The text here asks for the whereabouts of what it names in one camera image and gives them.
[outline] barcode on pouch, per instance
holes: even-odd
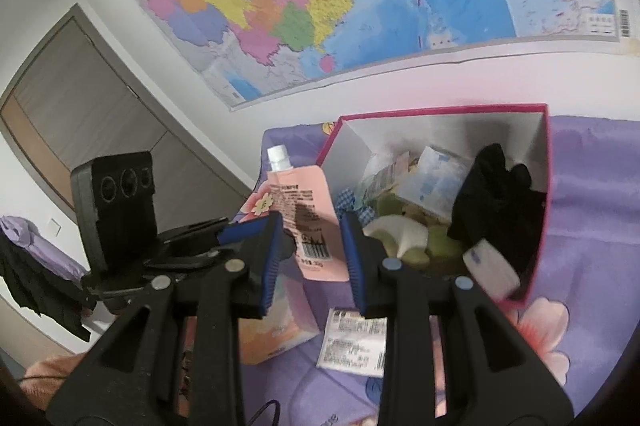
[[[385,353],[380,352],[378,356],[378,364],[376,365],[376,370],[384,370],[385,369]]]
[[[631,23],[627,10],[620,10],[620,34],[625,38],[631,37]]]
[[[331,255],[326,249],[326,244],[302,243],[302,251],[308,259],[331,260]]]

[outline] white wall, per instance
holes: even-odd
[[[174,116],[252,185],[265,129],[341,114],[482,102],[548,102],[554,114],[640,119],[640,60],[558,54],[428,66],[229,113],[133,0],[85,0],[109,44]]]
[[[31,50],[74,2],[75,0],[0,0],[0,92],[4,91]],[[0,215],[18,215],[31,220],[45,238],[88,267],[78,227],[31,179],[1,135]],[[47,236],[46,224],[52,217],[62,226],[57,237]],[[52,319],[18,308],[2,279],[0,294],[53,340],[76,352],[86,350],[86,343]]]

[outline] light switch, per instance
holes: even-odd
[[[49,222],[47,223],[47,231],[54,237],[58,236],[58,234],[60,233],[60,224],[57,223],[54,219],[49,219]]]

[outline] pink bottle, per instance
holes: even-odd
[[[273,209],[296,239],[296,260],[309,280],[348,281],[338,218],[319,166],[293,168],[284,145],[267,149]]]

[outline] gray door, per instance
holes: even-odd
[[[73,18],[42,48],[10,98],[33,126],[31,135],[69,171],[101,155],[150,150],[160,231],[231,217],[244,201],[134,95]]]

